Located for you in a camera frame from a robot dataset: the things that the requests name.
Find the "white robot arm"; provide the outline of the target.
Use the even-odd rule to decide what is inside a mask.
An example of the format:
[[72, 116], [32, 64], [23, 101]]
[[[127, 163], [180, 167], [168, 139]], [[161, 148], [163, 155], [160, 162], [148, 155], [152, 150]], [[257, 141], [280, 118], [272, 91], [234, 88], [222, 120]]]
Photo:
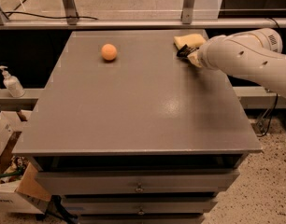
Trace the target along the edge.
[[245, 79], [286, 98], [286, 55], [282, 40], [270, 28], [218, 35], [188, 55], [200, 68], [221, 70]]

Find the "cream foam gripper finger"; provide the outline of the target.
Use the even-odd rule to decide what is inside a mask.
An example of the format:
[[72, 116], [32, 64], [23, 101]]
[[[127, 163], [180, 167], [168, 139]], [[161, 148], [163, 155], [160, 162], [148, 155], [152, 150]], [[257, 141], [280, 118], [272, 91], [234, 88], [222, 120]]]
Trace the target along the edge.
[[196, 67], [202, 68], [201, 63], [198, 60], [198, 51], [193, 51], [187, 56], [188, 60], [191, 64], [195, 65]]

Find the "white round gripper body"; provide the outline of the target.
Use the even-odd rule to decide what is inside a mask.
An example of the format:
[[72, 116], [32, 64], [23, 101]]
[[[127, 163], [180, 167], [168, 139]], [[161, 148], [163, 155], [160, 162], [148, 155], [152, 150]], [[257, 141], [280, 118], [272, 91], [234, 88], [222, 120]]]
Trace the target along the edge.
[[206, 41], [197, 51], [197, 60], [202, 68], [223, 69], [225, 64], [225, 35], [218, 35]]

